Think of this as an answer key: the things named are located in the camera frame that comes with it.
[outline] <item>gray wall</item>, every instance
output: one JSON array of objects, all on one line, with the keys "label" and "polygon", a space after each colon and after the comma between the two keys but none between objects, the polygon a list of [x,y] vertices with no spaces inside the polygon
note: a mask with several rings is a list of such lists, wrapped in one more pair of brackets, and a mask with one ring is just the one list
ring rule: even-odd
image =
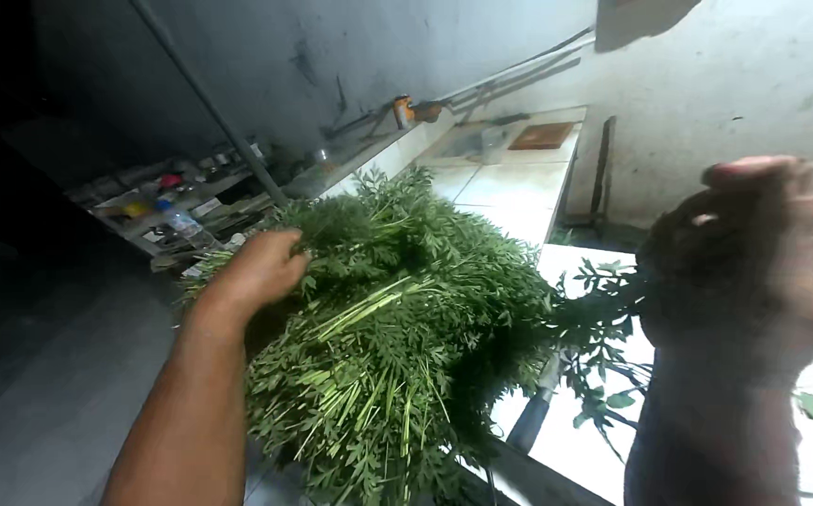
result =
[{"label": "gray wall", "polygon": [[[321,142],[322,126],[401,93],[445,94],[596,14],[595,0],[149,1],[245,132],[300,149]],[[80,114],[106,118],[152,158],[223,141],[128,2],[37,0],[37,18],[45,75]]]}]

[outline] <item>metal pipe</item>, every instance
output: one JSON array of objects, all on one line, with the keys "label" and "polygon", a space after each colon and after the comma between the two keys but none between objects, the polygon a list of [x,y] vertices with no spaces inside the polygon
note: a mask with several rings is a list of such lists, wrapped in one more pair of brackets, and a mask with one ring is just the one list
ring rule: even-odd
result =
[{"label": "metal pipe", "polygon": [[549,50],[547,50],[545,52],[537,54],[537,55],[531,57],[530,59],[523,61],[522,63],[517,63],[517,64],[515,64],[515,65],[513,65],[511,67],[504,68],[500,72],[497,72],[496,74],[493,74],[493,75],[489,75],[488,77],[485,77],[484,79],[481,79],[480,81],[472,83],[471,85],[463,86],[463,87],[457,89],[457,91],[450,92],[450,93],[448,93],[448,94],[446,94],[444,96],[435,98],[434,100],[432,100],[432,102],[444,102],[444,101],[446,101],[446,100],[448,100],[450,98],[454,98],[454,97],[457,97],[459,95],[462,95],[462,94],[468,92],[469,90],[472,90],[474,88],[478,88],[479,86],[486,85],[487,83],[490,83],[493,80],[496,80],[496,79],[498,79],[500,77],[503,77],[504,75],[513,74],[513,72],[515,72],[517,70],[521,70],[521,69],[523,69],[525,67],[530,67],[530,66],[532,66],[532,65],[534,65],[534,64],[536,64],[536,63],[538,63],[540,61],[555,58],[555,57],[557,57],[557,56],[559,56],[561,54],[565,54],[567,52],[577,51],[580,48],[583,48],[584,46],[588,46],[588,45],[592,44],[595,40],[597,40],[597,38],[594,37],[594,36],[592,36],[592,37],[590,37],[588,39],[578,40],[578,39],[581,38],[581,36],[583,36],[583,35],[585,35],[587,33],[590,33],[590,31],[591,31],[590,29],[582,30],[582,32],[580,32],[576,36],[569,39],[569,40],[571,40],[571,42],[569,42],[568,44],[561,43],[561,44],[559,44],[559,45],[557,45],[557,46],[555,46],[555,47],[553,47],[553,48],[551,48],[551,49],[549,49]]},{"label": "metal pipe", "polygon": [[275,204],[287,204],[288,197],[281,192],[281,188],[278,188],[278,185],[272,180],[272,176],[266,171],[266,167],[263,167],[262,162],[256,157],[254,151],[250,149],[250,144],[243,139],[241,132],[232,126],[231,121],[216,107],[216,103],[209,96],[207,87],[203,85],[203,82],[194,73],[194,70],[181,59],[181,55],[175,50],[175,46],[172,43],[172,36],[156,22],[156,16],[153,15],[153,10],[151,10],[150,6],[144,4],[145,0],[128,1],[131,2],[131,5],[137,13],[141,15],[144,24],[153,32],[153,36],[156,37],[156,40],[163,46],[166,54],[169,55],[169,58],[178,68],[181,75],[184,75],[184,78],[187,79],[187,83],[190,87],[194,88],[194,92],[200,98],[200,101],[203,102],[203,105],[207,107],[209,113],[213,115],[213,119],[219,123],[219,127],[222,128],[222,132],[225,132],[225,136],[231,141],[232,146],[238,150],[238,153],[241,154],[241,158],[243,158],[247,165],[254,171],[256,178],[265,186],[266,191],[269,193],[269,196],[272,197],[272,200],[275,201]]}]

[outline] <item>forearm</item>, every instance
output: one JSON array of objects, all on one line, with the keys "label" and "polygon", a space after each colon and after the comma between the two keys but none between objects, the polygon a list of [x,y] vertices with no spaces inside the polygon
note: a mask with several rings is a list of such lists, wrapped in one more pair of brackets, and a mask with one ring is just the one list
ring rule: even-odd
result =
[{"label": "forearm", "polygon": [[801,350],[740,344],[753,339],[723,341],[725,349],[713,340],[702,350],[657,351],[628,461],[627,504],[653,503],[654,494],[692,504],[797,503],[791,390],[809,360]]},{"label": "forearm", "polygon": [[243,501],[244,324],[209,302],[187,317],[123,445],[105,504]]}]

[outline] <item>yellow object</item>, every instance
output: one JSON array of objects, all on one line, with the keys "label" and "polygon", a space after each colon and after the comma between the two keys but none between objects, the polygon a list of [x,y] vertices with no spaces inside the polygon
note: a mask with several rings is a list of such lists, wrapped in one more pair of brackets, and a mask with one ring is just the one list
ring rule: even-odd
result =
[{"label": "yellow object", "polygon": [[140,201],[133,201],[124,205],[122,212],[127,214],[129,218],[137,218],[143,214],[150,213],[150,208]]}]

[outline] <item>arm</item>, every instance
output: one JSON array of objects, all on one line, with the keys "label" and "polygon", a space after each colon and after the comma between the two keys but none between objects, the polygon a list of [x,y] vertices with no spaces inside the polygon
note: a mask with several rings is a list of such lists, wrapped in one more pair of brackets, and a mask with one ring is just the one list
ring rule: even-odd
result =
[{"label": "arm", "polygon": [[300,233],[251,238],[187,313],[109,476],[107,506],[239,505],[244,484],[244,329],[302,277]]},{"label": "arm", "polygon": [[638,252],[653,382],[626,504],[798,503],[791,391],[813,360],[813,165],[710,169]]}]

